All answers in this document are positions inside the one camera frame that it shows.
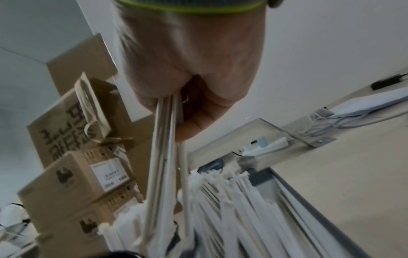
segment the table top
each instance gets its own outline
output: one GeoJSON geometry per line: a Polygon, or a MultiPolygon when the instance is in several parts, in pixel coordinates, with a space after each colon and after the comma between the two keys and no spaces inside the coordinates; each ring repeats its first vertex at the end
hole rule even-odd
{"type": "MultiPolygon", "coordinates": [[[[399,103],[356,123],[405,110],[399,103]]],[[[257,169],[270,166],[372,257],[408,257],[406,115],[328,136],[337,140],[317,149],[296,143],[263,156],[257,169]]]]}

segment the white wall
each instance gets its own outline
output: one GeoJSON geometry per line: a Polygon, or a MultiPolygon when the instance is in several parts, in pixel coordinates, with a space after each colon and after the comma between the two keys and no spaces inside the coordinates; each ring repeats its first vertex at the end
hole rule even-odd
{"type": "MultiPolygon", "coordinates": [[[[114,52],[109,0],[78,0],[93,33],[114,52]]],[[[286,0],[269,9],[261,67],[246,99],[188,141],[189,151],[255,117],[278,125],[335,101],[408,65],[408,1],[286,0]]],[[[146,111],[133,104],[132,117],[146,111]]]]}
{"type": "Polygon", "coordinates": [[[44,62],[91,35],[75,0],[0,1],[0,91],[22,104],[0,105],[0,207],[42,172],[26,126],[58,98],[44,62]]]}

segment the human hand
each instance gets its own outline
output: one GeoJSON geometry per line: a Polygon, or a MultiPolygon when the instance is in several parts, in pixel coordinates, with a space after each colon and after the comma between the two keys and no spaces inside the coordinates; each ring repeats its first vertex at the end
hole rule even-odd
{"type": "Polygon", "coordinates": [[[116,5],[122,67],[140,103],[181,91],[176,141],[194,137],[244,98],[261,60],[265,6],[239,14],[193,15],[116,5]]]}

